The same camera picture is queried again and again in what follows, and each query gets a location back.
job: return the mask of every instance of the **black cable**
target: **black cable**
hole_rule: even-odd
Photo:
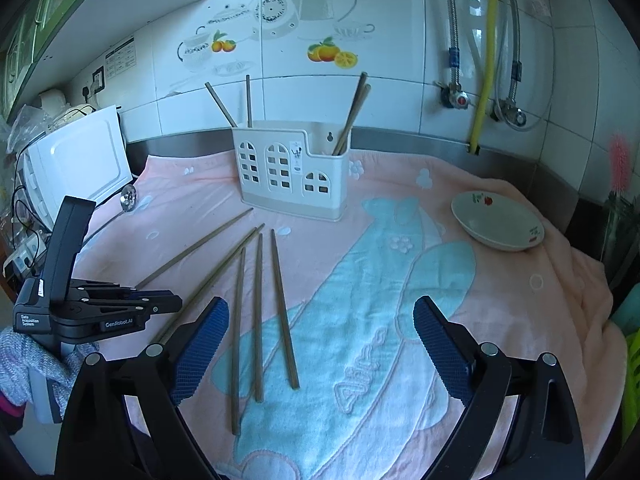
[[[25,147],[20,150],[20,153],[18,153],[18,156],[15,158],[14,192],[12,193],[12,198],[11,198],[11,212],[12,212],[12,215],[11,215],[11,243],[14,246],[14,251],[15,251],[15,231],[14,231],[15,194],[21,188],[25,190],[25,194],[26,194],[26,190],[27,190],[27,188],[24,185],[16,186],[17,183],[18,183],[18,166],[20,165],[20,157],[22,156],[22,154],[25,152],[25,150],[28,147],[30,147],[32,144],[34,144],[37,140],[40,140],[45,135],[45,133],[46,132],[42,132],[39,135],[37,135],[34,139],[31,139],[31,141],[28,142],[27,145],[25,145]],[[22,204],[24,205],[25,209],[34,217],[34,219],[36,219],[40,225],[42,225],[44,228],[46,228],[46,226],[44,225],[44,223],[42,222],[40,217],[38,215],[36,215],[36,213],[34,213],[29,207],[27,207],[27,205],[24,202],[22,202]]]
[[[27,205],[26,205],[26,204],[25,204],[21,199],[16,200],[16,201],[15,201],[15,203],[16,203],[16,204],[18,204],[18,203],[22,204],[22,206],[23,206],[27,211],[31,212],[31,211],[30,211],[30,209],[27,207]],[[33,261],[31,262],[31,265],[30,265],[30,266],[28,266],[28,267],[29,267],[29,270],[31,270],[31,269],[33,269],[33,267],[35,266],[35,264],[36,264],[36,259],[37,259],[37,257],[38,257],[38,253],[40,252],[40,235],[39,235],[39,234],[38,234],[38,233],[33,229],[33,227],[31,227],[30,225],[25,224],[25,223],[20,219],[20,217],[19,217],[17,214],[16,214],[16,218],[18,219],[18,222],[20,222],[20,224],[22,224],[22,227],[24,227],[24,230],[25,230],[27,233],[29,233],[29,231],[31,231],[33,234],[35,234],[35,235],[36,235],[36,238],[38,239],[38,245],[36,246],[36,253],[35,253],[35,255],[33,256]]]

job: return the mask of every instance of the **white ceramic bowl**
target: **white ceramic bowl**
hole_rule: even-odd
[[[473,238],[501,251],[524,251],[545,237],[542,223],[529,209],[497,193],[460,193],[452,200],[451,211]]]

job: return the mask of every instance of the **water valve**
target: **water valve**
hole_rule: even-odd
[[[460,86],[449,85],[440,90],[442,105],[447,108],[466,110],[469,106],[469,96],[463,92]]]

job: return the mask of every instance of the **screw head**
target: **screw head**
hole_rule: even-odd
[[[483,354],[488,355],[489,357],[496,356],[499,352],[498,347],[493,343],[482,343],[480,349]]]
[[[162,353],[162,345],[153,344],[146,347],[145,354],[149,357],[156,357]]]
[[[542,360],[546,365],[556,366],[558,364],[558,359],[553,354],[546,353],[542,356]]]
[[[98,362],[100,362],[100,354],[98,354],[97,352],[89,354],[84,359],[84,362],[87,363],[89,366],[93,366],[95,364],[98,364]]]

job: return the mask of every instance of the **plastic bag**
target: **plastic bag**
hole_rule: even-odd
[[[40,108],[24,105],[14,124],[6,143],[6,152],[16,155],[33,139],[47,131],[51,118]]]

